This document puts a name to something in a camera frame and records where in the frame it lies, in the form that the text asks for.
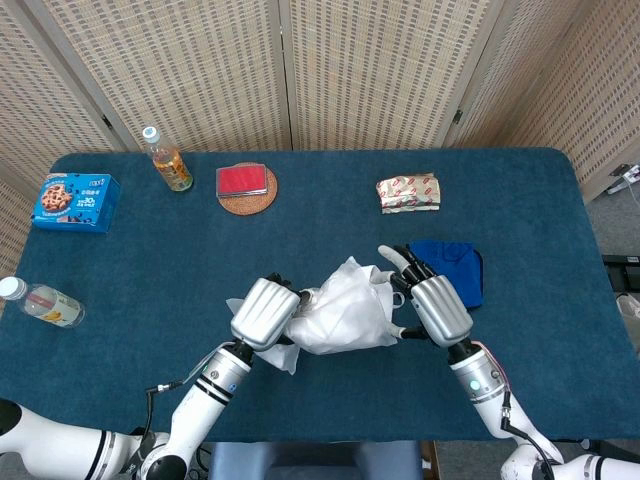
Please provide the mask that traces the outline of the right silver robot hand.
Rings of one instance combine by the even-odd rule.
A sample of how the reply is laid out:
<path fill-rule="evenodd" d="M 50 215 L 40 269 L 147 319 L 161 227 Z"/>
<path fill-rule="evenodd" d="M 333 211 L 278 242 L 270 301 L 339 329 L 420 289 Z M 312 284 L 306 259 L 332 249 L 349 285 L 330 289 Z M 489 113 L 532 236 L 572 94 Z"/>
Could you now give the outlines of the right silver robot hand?
<path fill-rule="evenodd" d="M 399 338 L 428 338 L 449 348 L 468 338 L 473 320 L 451 282 L 420 260 L 408 246 L 380 245 L 378 253 L 394 265 L 377 280 L 390 283 L 413 306 L 421 329 L 401 328 Z"/>

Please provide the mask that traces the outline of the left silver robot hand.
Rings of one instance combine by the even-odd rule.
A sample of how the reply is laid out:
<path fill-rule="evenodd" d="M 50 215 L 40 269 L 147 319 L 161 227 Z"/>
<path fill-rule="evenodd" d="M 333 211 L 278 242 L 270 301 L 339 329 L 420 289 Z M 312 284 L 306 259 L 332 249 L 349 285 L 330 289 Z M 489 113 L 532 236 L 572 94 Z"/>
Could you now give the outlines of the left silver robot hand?
<path fill-rule="evenodd" d="M 230 298 L 233 336 L 256 352 L 275 345 L 301 303 L 278 275 L 258 278 L 243 299 Z"/>

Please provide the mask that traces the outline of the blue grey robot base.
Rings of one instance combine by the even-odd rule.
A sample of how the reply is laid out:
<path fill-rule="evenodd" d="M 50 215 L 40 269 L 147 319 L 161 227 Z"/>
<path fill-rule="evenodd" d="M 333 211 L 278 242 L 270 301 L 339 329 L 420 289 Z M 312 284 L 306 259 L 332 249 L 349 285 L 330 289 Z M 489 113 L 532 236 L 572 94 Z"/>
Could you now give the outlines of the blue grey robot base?
<path fill-rule="evenodd" d="M 209 480 L 423 480 L 420 444 L 219 442 Z"/>

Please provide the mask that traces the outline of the blue folded towel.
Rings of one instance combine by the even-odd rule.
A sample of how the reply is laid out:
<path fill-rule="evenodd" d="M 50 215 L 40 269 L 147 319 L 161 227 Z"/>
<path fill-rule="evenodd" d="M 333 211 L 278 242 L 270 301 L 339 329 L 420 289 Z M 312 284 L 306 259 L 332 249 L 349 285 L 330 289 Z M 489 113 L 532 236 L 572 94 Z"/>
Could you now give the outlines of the blue folded towel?
<path fill-rule="evenodd" d="M 472 243 L 421 240 L 410 243 L 409 248 L 448 278 L 467 309 L 483 304 L 483 259 Z"/>

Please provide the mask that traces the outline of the round cork coaster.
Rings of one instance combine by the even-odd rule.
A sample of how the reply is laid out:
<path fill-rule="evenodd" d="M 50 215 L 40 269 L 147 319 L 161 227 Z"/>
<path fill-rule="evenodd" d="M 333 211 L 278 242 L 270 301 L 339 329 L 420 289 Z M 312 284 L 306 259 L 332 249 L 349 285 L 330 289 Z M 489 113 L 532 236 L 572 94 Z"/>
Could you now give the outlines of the round cork coaster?
<path fill-rule="evenodd" d="M 238 164 L 258 164 L 244 162 Z M 229 213 L 237 216 L 250 216 L 261 213 L 269 208 L 275 201 L 278 193 L 278 182 L 275 174 L 266 166 L 268 191 L 262 195 L 216 198 L 219 204 Z"/>

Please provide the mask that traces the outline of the dark blue table cover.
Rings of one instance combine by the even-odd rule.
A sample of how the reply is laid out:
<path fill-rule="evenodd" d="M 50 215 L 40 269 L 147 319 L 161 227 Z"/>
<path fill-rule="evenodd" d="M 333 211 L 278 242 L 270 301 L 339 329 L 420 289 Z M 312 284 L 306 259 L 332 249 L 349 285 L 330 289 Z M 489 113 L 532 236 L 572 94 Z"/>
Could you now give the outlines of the dark blue table cover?
<path fill-rule="evenodd" d="M 105 234 L 32 229 L 17 274 L 81 301 L 59 328 L 8 304 L 0 397 L 69 424 L 127 432 L 148 387 L 183 377 L 231 337 L 226 300 L 279 273 L 317 287 L 348 258 L 388 268 L 382 244 L 470 242 L 484 301 L 472 336 L 554 439 L 640 438 L 640 361 L 619 314 L 573 168 L 560 151 L 450 149 L 190 153 L 194 184 L 170 191 L 136 153 L 72 154 L 57 172 L 108 173 L 121 193 Z M 278 193 L 237 216 L 216 170 L 266 165 Z M 437 211 L 383 214 L 376 184 L 432 172 Z"/>

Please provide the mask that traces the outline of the foil wrapped burger packet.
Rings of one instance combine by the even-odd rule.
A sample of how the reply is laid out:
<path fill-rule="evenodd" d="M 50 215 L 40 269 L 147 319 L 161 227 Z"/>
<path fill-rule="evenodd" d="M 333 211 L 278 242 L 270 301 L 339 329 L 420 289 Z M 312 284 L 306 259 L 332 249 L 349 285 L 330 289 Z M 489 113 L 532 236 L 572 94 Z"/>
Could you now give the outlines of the foil wrapped burger packet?
<path fill-rule="evenodd" d="M 439 181 L 432 172 L 380 180 L 376 191 L 383 214 L 437 211 L 441 205 Z"/>

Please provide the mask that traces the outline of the red card case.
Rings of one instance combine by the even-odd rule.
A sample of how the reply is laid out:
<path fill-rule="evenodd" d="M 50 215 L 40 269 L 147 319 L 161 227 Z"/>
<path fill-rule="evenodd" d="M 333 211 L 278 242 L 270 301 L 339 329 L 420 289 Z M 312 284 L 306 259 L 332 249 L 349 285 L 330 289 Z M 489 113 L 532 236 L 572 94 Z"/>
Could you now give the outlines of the red card case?
<path fill-rule="evenodd" d="M 238 164 L 216 170 L 218 198 L 262 195 L 267 191 L 267 169 L 263 164 Z"/>

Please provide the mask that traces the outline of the orange drink bottle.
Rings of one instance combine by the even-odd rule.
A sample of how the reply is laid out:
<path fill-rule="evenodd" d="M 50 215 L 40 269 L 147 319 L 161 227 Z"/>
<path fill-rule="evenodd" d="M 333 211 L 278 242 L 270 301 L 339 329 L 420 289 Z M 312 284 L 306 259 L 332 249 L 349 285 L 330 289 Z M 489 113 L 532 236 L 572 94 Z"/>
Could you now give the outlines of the orange drink bottle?
<path fill-rule="evenodd" d="M 193 177 L 178 148 L 154 126 L 142 130 L 147 155 L 169 189 L 184 192 L 191 188 Z"/>

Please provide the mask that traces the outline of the white crumpled floor item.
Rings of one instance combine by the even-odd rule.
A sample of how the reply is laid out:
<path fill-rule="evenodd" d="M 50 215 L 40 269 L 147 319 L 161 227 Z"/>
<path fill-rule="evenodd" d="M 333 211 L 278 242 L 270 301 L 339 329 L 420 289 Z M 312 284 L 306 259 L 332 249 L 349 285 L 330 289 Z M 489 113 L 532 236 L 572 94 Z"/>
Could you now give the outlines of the white crumpled floor item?
<path fill-rule="evenodd" d="M 640 301 L 630 294 L 620 294 L 616 298 L 616 303 L 624 317 L 640 321 Z"/>

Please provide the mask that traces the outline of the black floor device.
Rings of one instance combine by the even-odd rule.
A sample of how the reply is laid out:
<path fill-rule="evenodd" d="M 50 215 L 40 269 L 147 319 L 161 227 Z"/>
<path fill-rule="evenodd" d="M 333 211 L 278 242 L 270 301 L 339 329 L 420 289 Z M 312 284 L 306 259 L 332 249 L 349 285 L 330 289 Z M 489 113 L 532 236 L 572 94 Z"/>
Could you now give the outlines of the black floor device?
<path fill-rule="evenodd" d="M 615 292 L 640 292 L 640 256 L 603 255 L 602 260 Z"/>

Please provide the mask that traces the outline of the blue cookie box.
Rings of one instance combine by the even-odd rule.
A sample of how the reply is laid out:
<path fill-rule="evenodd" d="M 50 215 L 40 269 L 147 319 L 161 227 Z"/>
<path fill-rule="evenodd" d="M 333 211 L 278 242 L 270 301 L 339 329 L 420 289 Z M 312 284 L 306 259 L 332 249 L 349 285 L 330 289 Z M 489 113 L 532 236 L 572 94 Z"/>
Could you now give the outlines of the blue cookie box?
<path fill-rule="evenodd" d="M 109 174 L 49 174 L 34 204 L 32 224 L 45 230 L 106 233 L 120 190 Z"/>

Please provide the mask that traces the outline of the clear water bottle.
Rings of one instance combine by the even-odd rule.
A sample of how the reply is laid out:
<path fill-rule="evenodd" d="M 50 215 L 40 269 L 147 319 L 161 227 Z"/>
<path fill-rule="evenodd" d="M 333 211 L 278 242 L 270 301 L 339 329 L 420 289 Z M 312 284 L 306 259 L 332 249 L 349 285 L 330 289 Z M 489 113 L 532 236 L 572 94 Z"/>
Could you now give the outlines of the clear water bottle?
<path fill-rule="evenodd" d="M 85 317 L 81 302 L 47 285 L 28 284 L 15 276 L 0 280 L 0 298 L 16 302 L 27 315 L 61 328 L 76 327 Z"/>

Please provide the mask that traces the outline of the white power strip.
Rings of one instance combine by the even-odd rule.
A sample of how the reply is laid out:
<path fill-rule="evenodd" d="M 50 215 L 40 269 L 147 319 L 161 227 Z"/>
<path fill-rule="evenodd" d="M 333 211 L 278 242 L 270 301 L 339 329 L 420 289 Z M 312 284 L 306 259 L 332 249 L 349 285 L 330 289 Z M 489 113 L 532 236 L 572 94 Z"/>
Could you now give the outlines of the white power strip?
<path fill-rule="evenodd" d="M 627 170 L 612 186 L 610 186 L 606 190 L 606 193 L 608 195 L 613 195 L 639 181 L 640 181 L 640 165 L 634 165 L 629 170 Z"/>

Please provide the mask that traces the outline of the woven folding screen panel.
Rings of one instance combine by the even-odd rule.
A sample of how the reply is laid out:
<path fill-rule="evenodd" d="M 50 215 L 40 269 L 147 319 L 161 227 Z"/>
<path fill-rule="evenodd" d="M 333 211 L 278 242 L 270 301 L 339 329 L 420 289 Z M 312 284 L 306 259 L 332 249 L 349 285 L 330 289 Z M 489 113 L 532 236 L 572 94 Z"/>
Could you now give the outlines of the woven folding screen panel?
<path fill-rule="evenodd" d="M 640 164 L 640 0 L 492 0 L 443 143 L 552 147 L 583 199 Z"/>
<path fill-rule="evenodd" d="M 42 0 L 0 0 L 0 278 L 16 271 L 55 161 L 128 148 L 73 56 Z"/>
<path fill-rule="evenodd" d="M 24 0 L 105 114 L 185 151 L 291 147 L 276 0 Z"/>
<path fill-rule="evenodd" d="M 506 0 L 277 0 L 292 145 L 445 143 Z"/>

